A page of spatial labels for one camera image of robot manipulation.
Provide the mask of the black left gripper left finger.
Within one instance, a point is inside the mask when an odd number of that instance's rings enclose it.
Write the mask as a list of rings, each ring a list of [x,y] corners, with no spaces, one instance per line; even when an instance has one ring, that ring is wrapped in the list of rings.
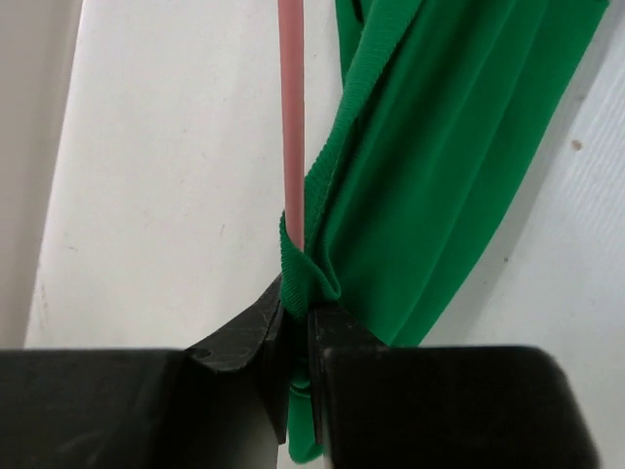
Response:
[[[288,406],[279,290],[183,350],[3,352],[2,466],[275,467]]]

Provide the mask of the pink wire hanger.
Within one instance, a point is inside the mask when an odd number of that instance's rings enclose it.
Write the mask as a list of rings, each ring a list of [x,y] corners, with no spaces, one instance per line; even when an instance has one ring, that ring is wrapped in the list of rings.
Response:
[[[277,2],[283,141],[284,216],[293,244],[305,246],[304,3]]]

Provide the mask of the green t shirt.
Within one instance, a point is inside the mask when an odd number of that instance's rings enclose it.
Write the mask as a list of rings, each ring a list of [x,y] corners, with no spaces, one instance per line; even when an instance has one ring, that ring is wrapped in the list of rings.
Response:
[[[305,181],[305,246],[280,231],[294,323],[289,452],[314,435],[308,317],[335,304],[421,343],[505,217],[605,1],[339,1],[343,95]]]

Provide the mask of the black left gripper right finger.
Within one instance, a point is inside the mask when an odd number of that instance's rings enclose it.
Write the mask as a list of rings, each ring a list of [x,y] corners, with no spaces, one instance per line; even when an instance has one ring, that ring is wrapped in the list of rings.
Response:
[[[394,348],[338,305],[308,317],[315,439],[335,468],[597,468],[557,362],[527,346]]]

